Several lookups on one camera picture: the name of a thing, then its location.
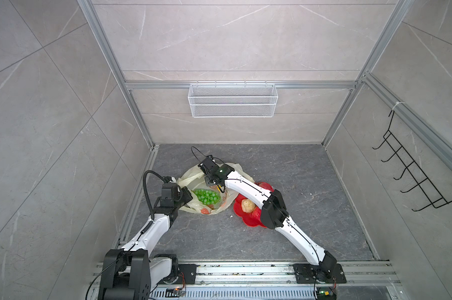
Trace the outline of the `cream plastic bag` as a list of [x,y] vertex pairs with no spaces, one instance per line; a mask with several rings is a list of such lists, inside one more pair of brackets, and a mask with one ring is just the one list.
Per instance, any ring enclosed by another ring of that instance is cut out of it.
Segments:
[[[235,198],[239,195],[237,191],[234,191],[231,188],[224,188],[217,186],[208,187],[205,182],[205,174],[201,171],[198,166],[194,166],[190,168],[182,177],[180,177],[177,181],[178,185],[183,188],[187,187],[191,192],[193,200],[190,201],[185,206],[181,207],[181,211],[185,211],[187,213],[193,214],[201,214],[201,215],[217,215],[222,211],[225,211],[235,200]],[[206,189],[206,190],[214,190],[221,194],[222,201],[216,204],[215,206],[206,206],[203,205],[194,194],[194,190],[197,189]]]

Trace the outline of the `beige fake fruit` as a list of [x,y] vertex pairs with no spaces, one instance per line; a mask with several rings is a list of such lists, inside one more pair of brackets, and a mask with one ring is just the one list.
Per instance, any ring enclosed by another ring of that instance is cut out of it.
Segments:
[[255,211],[256,205],[249,199],[243,199],[241,202],[241,208],[244,213],[251,214]]

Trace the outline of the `red flower-shaped plate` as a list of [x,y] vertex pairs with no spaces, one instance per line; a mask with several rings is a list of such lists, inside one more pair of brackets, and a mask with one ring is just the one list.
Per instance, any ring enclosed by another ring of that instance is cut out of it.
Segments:
[[242,219],[242,221],[244,222],[245,225],[247,225],[249,227],[260,226],[260,227],[266,228],[266,226],[264,226],[262,222],[256,222],[254,219],[252,219],[251,213],[247,214],[242,211],[241,202],[244,199],[247,199],[247,198],[245,196],[243,196],[242,194],[239,194],[235,198],[235,201],[233,203],[234,213]]

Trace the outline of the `red fake strawberry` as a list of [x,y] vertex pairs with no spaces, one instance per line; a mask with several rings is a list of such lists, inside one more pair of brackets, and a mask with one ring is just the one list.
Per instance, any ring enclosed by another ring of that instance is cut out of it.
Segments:
[[261,209],[256,207],[251,213],[252,219],[256,222],[261,222]]

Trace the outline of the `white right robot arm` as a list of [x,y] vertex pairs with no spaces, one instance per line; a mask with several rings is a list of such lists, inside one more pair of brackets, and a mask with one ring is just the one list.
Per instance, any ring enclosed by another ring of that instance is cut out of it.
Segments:
[[326,282],[333,277],[337,260],[330,252],[314,242],[301,230],[287,212],[282,194],[269,191],[243,177],[233,167],[215,162],[202,162],[198,167],[205,175],[205,181],[236,191],[251,200],[260,210],[260,222],[287,238],[306,258],[316,280]]

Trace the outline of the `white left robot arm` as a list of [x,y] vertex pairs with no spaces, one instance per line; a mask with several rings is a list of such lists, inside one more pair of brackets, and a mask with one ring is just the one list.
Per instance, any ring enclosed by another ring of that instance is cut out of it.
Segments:
[[120,249],[111,249],[103,260],[99,300],[148,300],[160,283],[176,283],[180,278],[177,256],[151,253],[161,237],[170,230],[179,209],[193,200],[187,187],[168,183],[163,187],[158,206],[146,224]]

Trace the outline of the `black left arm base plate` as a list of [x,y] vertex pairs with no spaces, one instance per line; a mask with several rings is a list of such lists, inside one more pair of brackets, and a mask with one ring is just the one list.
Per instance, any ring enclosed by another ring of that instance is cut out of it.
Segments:
[[160,284],[165,285],[194,285],[197,276],[196,264],[179,264],[172,267],[172,274],[163,279]]

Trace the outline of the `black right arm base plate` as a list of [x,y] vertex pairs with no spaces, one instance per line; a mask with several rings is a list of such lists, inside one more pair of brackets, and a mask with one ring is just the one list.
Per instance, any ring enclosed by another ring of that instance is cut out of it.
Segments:
[[346,284],[347,282],[340,264],[336,264],[329,270],[311,264],[293,264],[293,274],[298,284]]

